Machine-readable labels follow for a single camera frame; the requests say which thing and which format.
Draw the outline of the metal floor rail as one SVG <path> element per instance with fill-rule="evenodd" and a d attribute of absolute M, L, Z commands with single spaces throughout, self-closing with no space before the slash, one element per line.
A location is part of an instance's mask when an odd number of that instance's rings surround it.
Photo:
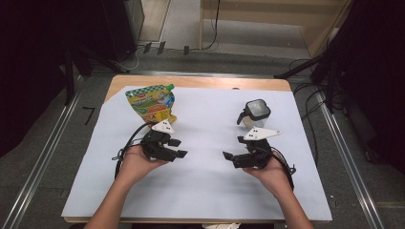
<path fill-rule="evenodd" d="M 160 71 L 138 71 L 129 73 L 92 73 L 92 76 L 107 75 L 113 77 L 123 75 L 150 75 L 150 76 L 194 76 L 194 77 L 221 77 L 221 78 L 251 78 L 251 79 L 274 79 L 271 74 L 245 74 L 245 73 L 192 73 L 192 72 L 160 72 Z"/>
<path fill-rule="evenodd" d="M 32 197 L 39 185 L 39 182 L 42 179 L 43 174 L 48 167 L 48 164 L 50 163 L 59 139 L 61 138 L 66 125 L 75 110 L 79 95 L 80 92 L 77 92 L 72 100 L 64 106 L 37 161 L 32 167 L 30 175 L 28 176 L 22 189 L 19 191 L 16 201 L 13 204 L 6 221 L 2 226 L 2 229 L 17 229 L 21 219 L 24 217 L 25 212 L 32 201 Z"/>
<path fill-rule="evenodd" d="M 323 102 L 322 113 L 329 126 L 331 136 L 337 147 L 337 151 L 342 159 L 345 170 L 351 181 L 353 190 L 357 196 L 366 221 L 370 229 L 386 229 L 381 216 L 379 215 L 369 189 L 361 176 L 357 165 L 352 157 L 352 152 L 340 130 L 339 124 L 334 114 L 330 112 L 326 105 L 326 97 L 323 93 L 317 95 L 317 100 Z"/>

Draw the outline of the person's right hand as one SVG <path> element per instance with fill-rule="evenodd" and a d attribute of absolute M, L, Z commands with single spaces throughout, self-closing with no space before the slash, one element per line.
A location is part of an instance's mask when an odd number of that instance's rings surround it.
<path fill-rule="evenodd" d="M 293 194 L 288 177 L 283 169 L 283 160 L 278 153 L 273 153 L 264 169 L 244 168 L 244 172 L 256 177 L 277 199 Z"/>

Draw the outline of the black cabinet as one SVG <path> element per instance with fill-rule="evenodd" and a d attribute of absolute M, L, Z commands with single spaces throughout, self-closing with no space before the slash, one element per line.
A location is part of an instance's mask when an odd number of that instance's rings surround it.
<path fill-rule="evenodd" d="M 111 57 L 123 61 L 139 45 L 145 19 L 141 0 L 102 0 L 112 42 Z"/>

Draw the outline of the light wooden frame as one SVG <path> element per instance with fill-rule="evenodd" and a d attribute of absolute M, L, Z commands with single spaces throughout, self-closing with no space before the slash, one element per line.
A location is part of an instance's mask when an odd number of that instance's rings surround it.
<path fill-rule="evenodd" d="M 199 48 L 203 20 L 219 19 L 298 26 L 311 57 L 319 55 L 335 28 L 345 21 L 354 0 L 200 0 Z"/>

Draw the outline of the black metal stand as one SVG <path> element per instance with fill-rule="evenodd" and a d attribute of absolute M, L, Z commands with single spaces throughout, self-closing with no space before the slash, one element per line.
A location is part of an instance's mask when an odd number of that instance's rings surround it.
<path fill-rule="evenodd" d="M 66 81 L 66 101 L 65 104 L 70 104 L 75 95 L 75 80 L 74 80 L 74 67 L 78 69 L 81 74 L 90 75 L 93 67 L 87 60 L 88 57 L 93 58 L 98 63 L 109 68 L 116 73 L 126 73 L 118 65 L 113 64 L 100 54 L 92 51 L 91 49 L 81 45 L 69 45 L 64 50 L 64 75 Z"/>

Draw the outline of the black stand leg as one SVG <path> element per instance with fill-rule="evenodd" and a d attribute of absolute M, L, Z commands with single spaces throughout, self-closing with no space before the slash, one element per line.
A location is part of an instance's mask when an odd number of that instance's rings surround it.
<path fill-rule="evenodd" d="M 322 59 L 321 55 L 318 55 L 312 59 L 307 60 L 306 62 L 298 65 L 297 67 L 290 69 L 289 71 L 285 72 L 285 73 L 280 73 L 280 74 L 275 74 L 274 78 L 275 79 L 288 79 L 291 76 L 296 75 L 297 73 L 306 70 L 310 67 L 312 67 L 313 65 L 317 64 L 320 60 Z"/>

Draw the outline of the white cloth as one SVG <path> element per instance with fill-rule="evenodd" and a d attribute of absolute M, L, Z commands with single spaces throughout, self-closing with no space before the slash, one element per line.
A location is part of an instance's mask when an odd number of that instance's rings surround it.
<path fill-rule="evenodd" d="M 203 229 L 239 229 L 241 223 L 203 223 Z"/>

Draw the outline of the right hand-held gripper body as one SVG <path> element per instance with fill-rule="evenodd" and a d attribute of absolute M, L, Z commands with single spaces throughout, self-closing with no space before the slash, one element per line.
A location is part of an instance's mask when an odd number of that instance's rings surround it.
<path fill-rule="evenodd" d="M 281 132 L 265 128 L 253 127 L 244 135 L 246 141 L 247 154 L 233 157 L 235 168 L 257 167 L 262 169 L 266 167 L 268 161 L 272 158 L 271 146 L 267 139 L 279 135 Z"/>

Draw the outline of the yellow green spouted pouch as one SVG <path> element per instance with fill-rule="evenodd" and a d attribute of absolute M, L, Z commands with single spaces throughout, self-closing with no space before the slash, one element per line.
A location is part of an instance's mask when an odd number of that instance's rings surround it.
<path fill-rule="evenodd" d="M 154 85 L 127 91 L 125 95 L 133 110 L 145 122 L 161 122 L 167 119 L 172 123 L 177 119 L 172 114 L 174 88 L 173 84 Z"/>

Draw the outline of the person's left hand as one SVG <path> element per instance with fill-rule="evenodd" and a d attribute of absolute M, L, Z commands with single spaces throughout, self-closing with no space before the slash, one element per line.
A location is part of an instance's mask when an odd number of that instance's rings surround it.
<path fill-rule="evenodd" d="M 149 159 L 140 146 L 133 146 L 125 153 L 116 183 L 121 187 L 131 188 L 154 169 L 165 164 L 167 161 Z"/>

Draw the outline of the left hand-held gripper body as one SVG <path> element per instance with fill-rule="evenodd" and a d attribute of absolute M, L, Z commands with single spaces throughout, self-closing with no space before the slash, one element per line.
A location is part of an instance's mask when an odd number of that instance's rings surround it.
<path fill-rule="evenodd" d="M 151 130 L 142 138 L 140 145 L 148 158 L 174 161 L 177 151 L 166 148 L 171 135 L 175 133 L 168 119 L 161 122 L 149 122 Z"/>

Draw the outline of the black clear-lid cup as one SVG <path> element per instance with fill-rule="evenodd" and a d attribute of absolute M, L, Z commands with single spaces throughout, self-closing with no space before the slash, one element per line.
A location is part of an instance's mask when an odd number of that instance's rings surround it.
<path fill-rule="evenodd" d="M 263 128 L 271 114 L 271 109 L 263 99 L 246 102 L 243 111 L 239 114 L 237 124 L 244 123 L 248 129 L 253 127 Z"/>

